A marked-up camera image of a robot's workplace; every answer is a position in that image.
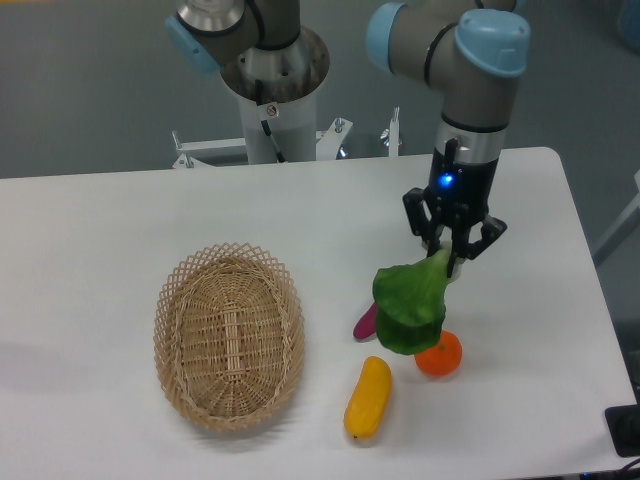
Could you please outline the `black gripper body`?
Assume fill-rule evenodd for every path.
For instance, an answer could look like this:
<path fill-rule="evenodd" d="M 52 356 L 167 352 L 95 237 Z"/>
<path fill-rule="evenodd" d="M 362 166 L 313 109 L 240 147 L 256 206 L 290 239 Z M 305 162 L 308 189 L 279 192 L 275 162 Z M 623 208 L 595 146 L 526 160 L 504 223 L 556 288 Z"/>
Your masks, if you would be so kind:
<path fill-rule="evenodd" d="M 434 150 L 424 200 L 430 226 L 436 232 L 444 227 L 466 231 L 489 215 L 488 199 L 498 159 L 472 164 L 462 163 L 462 159 L 458 138 L 447 140 L 444 152 Z"/>

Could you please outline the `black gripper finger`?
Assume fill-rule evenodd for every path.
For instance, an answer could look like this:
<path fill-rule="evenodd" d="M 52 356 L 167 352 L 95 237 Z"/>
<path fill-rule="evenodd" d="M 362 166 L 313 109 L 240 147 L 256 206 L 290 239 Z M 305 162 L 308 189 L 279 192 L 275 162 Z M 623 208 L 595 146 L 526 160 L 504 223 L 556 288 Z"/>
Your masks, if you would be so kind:
<path fill-rule="evenodd" d="M 439 250 L 443 230 L 440 212 L 436 210 L 427 217 L 425 190 L 412 188 L 403 195 L 402 201 L 412 234 L 420 237 L 428 250 Z"/>
<path fill-rule="evenodd" d="M 486 249 L 493 245 L 507 230 L 507 224 L 497 218 L 487 215 L 481 221 L 480 239 L 469 240 L 471 226 L 466 218 L 457 215 L 451 227 L 451 250 L 447 262 L 447 274 L 453 275 L 456 265 L 463 260 L 474 260 Z"/>

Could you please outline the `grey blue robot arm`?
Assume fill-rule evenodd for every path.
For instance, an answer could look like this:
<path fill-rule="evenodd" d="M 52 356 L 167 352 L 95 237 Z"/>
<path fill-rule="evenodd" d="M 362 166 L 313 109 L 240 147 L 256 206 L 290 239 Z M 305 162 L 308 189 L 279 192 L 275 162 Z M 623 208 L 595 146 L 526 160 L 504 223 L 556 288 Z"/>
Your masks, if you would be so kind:
<path fill-rule="evenodd" d="M 366 50 L 378 68 L 443 95 L 428 185 L 403 198 L 413 234 L 429 254 L 451 232 L 447 268 L 481 255 L 504 232 L 488 195 L 527 66 L 530 28 L 514 1 L 391 2 L 371 16 Z M 296 1 L 180 1 L 165 27 L 203 73 L 220 73 L 250 108 L 245 139 L 257 163 L 314 157 L 314 130 L 276 119 L 324 82 L 324 43 Z"/>

